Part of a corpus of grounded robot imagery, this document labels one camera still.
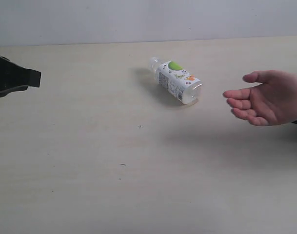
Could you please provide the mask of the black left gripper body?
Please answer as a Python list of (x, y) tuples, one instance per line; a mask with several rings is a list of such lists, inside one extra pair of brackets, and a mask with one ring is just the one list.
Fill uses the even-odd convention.
[(9, 93), (11, 87), (11, 62), (6, 57), (0, 57), (0, 98)]

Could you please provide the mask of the person's open hand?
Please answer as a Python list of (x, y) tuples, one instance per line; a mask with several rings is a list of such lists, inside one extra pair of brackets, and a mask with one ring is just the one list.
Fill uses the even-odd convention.
[(293, 111), (296, 76), (282, 71), (254, 71), (244, 75), (257, 86), (223, 93), (232, 114), (254, 126), (278, 126), (297, 120)]

